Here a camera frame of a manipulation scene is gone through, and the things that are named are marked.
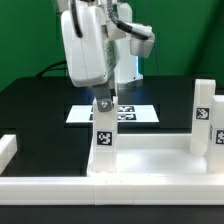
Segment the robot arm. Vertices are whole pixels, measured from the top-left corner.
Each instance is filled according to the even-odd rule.
[[[116,41],[126,38],[127,32],[131,36],[131,54],[148,57],[155,38],[151,27],[120,21],[111,0],[70,0],[69,10],[62,14],[61,21],[73,84],[92,87],[99,111],[110,111],[113,108],[110,80],[119,62]]]

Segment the black cable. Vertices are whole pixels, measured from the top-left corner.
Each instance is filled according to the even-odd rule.
[[[60,62],[54,63],[52,65],[47,66],[45,69],[43,69],[41,72],[37,73],[35,76],[37,78],[41,78],[44,75],[44,73],[49,72],[49,71],[55,71],[56,70],[56,69],[54,69],[55,67],[60,66],[60,65],[66,65],[66,64],[67,64],[66,61],[60,61]]]
[[[146,15],[148,17],[149,25],[152,27],[152,20],[151,20],[150,11],[149,11],[149,2],[148,2],[148,0],[145,0],[145,8],[146,8]],[[160,76],[159,59],[158,59],[158,51],[157,51],[156,41],[154,43],[154,48],[155,48],[157,75]]]

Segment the white post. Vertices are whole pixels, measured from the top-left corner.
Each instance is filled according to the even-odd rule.
[[[215,80],[196,80],[190,152],[204,156],[208,148],[210,112]]]
[[[207,172],[224,173],[224,96],[214,96],[207,154]]]
[[[117,105],[109,112],[99,112],[96,100],[93,102],[93,171],[115,172],[117,161]]]

